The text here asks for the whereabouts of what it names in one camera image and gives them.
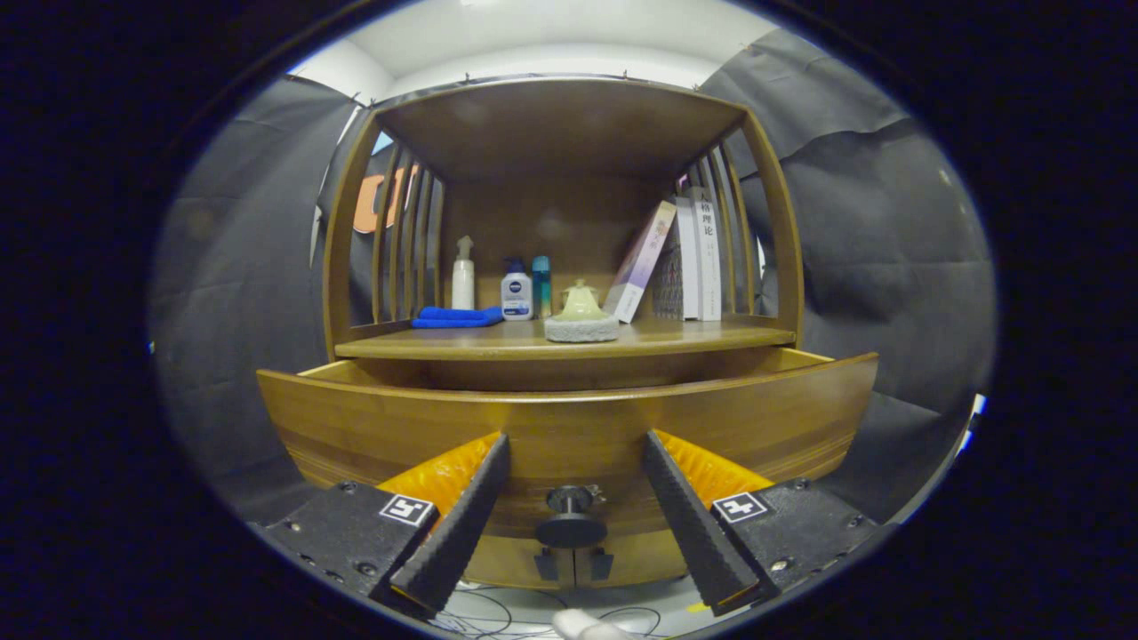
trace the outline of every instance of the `metal clip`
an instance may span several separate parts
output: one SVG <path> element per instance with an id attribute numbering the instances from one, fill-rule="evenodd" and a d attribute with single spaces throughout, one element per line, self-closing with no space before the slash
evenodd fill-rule
<path id="1" fill-rule="evenodd" d="M 601 487 L 595 484 L 586 484 L 585 489 L 593 494 L 593 500 L 597 502 L 608 502 L 608 499 L 601 495 Z"/>

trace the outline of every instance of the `wooden shelf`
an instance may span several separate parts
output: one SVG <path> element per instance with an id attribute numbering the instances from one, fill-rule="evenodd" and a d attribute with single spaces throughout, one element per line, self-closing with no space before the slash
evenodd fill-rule
<path id="1" fill-rule="evenodd" d="M 493 327 L 406 329 L 336 345 L 341 358 L 397 360 L 577 360 L 693 353 L 791 344 L 794 333 L 762 327 L 767 320 L 725 315 L 720 322 L 655 317 L 621 325 L 615 342 L 562 344 L 545 339 L 539 320 Z"/>
<path id="2" fill-rule="evenodd" d="M 445 181 L 520 174 L 675 179 L 747 112 L 691 91 L 551 79 L 443 91 L 380 112 Z"/>

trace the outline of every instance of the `blue towel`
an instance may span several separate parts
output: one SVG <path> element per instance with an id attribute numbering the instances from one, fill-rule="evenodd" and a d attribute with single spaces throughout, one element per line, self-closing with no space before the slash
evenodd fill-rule
<path id="1" fill-rule="evenodd" d="M 411 321 L 414 329 L 450 329 L 454 327 L 489 327 L 503 320 L 502 307 L 492 306 L 481 311 L 464 309 L 440 309 L 424 306 L 419 318 Z"/>

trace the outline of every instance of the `white book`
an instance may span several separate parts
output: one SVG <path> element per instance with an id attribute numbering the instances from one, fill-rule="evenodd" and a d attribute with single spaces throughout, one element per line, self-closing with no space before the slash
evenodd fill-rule
<path id="1" fill-rule="evenodd" d="M 679 263 L 684 282 L 683 319 L 700 317 L 700 252 L 699 228 L 690 198 L 676 198 L 676 223 L 679 227 Z"/>
<path id="2" fill-rule="evenodd" d="M 692 200 L 696 225 L 696 251 L 700 265 L 700 320 L 723 319 L 721 278 L 719 273 L 719 229 L 711 194 L 703 187 L 686 191 Z"/>

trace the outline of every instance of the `wooden cabinet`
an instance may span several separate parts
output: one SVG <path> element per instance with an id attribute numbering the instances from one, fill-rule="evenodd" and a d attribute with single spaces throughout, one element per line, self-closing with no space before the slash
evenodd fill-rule
<path id="1" fill-rule="evenodd" d="M 490 432 L 509 434 L 511 478 L 468 579 L 551 588 L 632 584 L 685 572 L 640 470 L 660 428 L 775 481 L 817 477 L 842 460 L 876 374 L 876 354 L 831 360 L 798 351 L 802 268 L 785 181 L 766 136 L 739 105 L 624 80 L 527 80 L 465 87 L 368 114 L 340 184 L 324 255 L 330 363 L 258 371 L 281 440 L 321 486 L 378 484 Z M 369 154 L 395 140 L 381 188 L 391 225 L 374 233 L 373 322 L 348 321 L 352 222 Z M 724 141 L 742 136 L 759 166 L 778 269 L 777 318 L 754 314 L 757 264 Z M 479 306 L 497 304 L 509 255 L 547 255 L 558 290 L 584 277 L 604 290 L 652 206 L 685 179 L 715 194 L 728 241 L 724 320 L 655 318 L 645 295 L 611 343 L 555 344 L 539 320 L 412 330 L 424 305 L 448 303 L 454 241 L 475 240 Z M 556 552 L 541 579 L 534 527 L 545 494 L 595 484 L 605 501 L 608 580 L 572 572 L 593 550 Z"/>

